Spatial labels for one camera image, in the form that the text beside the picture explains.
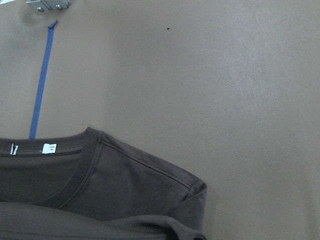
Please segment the aluminium frame post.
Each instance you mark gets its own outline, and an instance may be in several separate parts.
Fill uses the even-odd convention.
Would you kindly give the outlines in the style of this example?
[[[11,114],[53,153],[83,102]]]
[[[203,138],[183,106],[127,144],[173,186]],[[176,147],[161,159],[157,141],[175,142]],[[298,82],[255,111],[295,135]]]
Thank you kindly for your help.
[[[68,9],[70,0],[26,0],[25,3],[35,12]]]

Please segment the brown t-shirt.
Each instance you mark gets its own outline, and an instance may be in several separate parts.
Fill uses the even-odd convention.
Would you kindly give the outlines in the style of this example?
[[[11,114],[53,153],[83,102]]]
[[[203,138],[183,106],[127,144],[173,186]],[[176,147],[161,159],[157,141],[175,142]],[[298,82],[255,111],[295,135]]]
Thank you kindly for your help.
[[[203,240],[206,193],[192,173],[93,128],[0,141],[3,240]]]

